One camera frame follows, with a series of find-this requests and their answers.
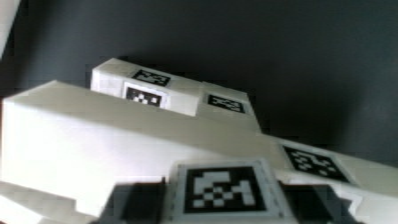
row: white block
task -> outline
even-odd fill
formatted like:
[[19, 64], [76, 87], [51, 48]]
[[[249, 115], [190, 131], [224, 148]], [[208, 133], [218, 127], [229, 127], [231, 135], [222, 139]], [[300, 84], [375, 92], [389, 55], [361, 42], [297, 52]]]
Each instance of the white block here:
[[297, 224], [263, 159], [176, 163], [162, 223]]
[[176, 160], [270, 150], [266, 136], [59, 82], [3, 100], [2, 179], [75, 199], [92, 216], [114, 184], [169, 176]]
[[[293, 141], [279, 138], [275, 140], [288, 161], [286, 170], [279, 175], [282, 182], [286, 184], [329, 184], [338, 196], [352, 201], [350, 214], [357, 221], [371, 224], [394, 223], [398, 221], [398, 169]], [[300, 160], [306, 157], [309, 161], [302, 164], [318, 163], [320, 170], [330, 167], [325, 161], [332, 161], [350, 183], [297, 169], [297, 163], [291, 162], [295, 159], [290, 159], [284, 147], [300, 150], [302, 154], [293, 158]]]
[[[0, 182], [0, 201], [12, 203], [0, 209], [0, 220], [5, 221], [3, 216], [14, 215], [14, 220], [27, 219], [23, 223], [43, 224], [43, 219], [50, 218], [66, 224], [87, 224], [96, 220], [96, 217], [83, 215], [75, 211], [75, 201], [62, 198], [34, 189], [28, 189], [14, 184]], [[11, 213], [7, 209], [23, 208]]]
[[261, 133], [247, 93], [206, 82], [201, 85], [195, 116]]
[[201, 82], [114, 58], [92, 69], [92, 91], [190, 116], [197, 110], [199, 86]]

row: white surface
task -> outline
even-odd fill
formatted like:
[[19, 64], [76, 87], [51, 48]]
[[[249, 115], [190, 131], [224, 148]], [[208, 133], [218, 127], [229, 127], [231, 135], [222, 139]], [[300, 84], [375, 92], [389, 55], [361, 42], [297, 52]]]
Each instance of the white surface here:
[[89, 221], [96, 220], [96, 217], [75, 211], [75, 201], [71, 199], [5, 182], [0, 182], [0, 198], [2, 202], [7, 200], [11, 203], [5, 208], [0, 208], [0, 220], [3, 221], [3, 216], [9, 216], [14, 220], [27, 218], [25, 224], [32, 222], [43, 224], [41, 220], [44, 218], [66, 224], [87, 224]]
[[19, 0], [0, 0], [0, 59], [9, 39], [9, 31], [14, 22]]
[[398, 199], [370, 193], [357, 208], [357, 219], [370, 224], [398, 223]]
[[[165, 87], [131, 78], [139, 70], [149, 71], [171, 78], [171, 82]], [[163, 107], [165, 110], [190, 116], [195, 115], [201, 82], [112, 58], [92, 69], [91, 90], [108, 94], [110, 96], [124, 98], [124, 86], [128, 84], [135, 84], [142, 88], [167, 94], [169, 102]]]
[[39, 224], [43, 216], [0, 195], [0, 221], [7, 224]]
[[39, 224], [66, 224], [66, 223], [57, 222], [57, 221], [51, 220], [51, 219], [43, 219]]

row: dark gray background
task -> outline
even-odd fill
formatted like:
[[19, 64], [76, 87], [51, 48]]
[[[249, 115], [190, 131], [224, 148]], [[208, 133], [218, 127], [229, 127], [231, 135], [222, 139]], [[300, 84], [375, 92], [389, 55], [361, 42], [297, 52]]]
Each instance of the dark gray background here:
[[89, 87], [112, 57], [245, 91], [266, 134], [398, 167], [396, 0], [23, 0], [0, 95]]

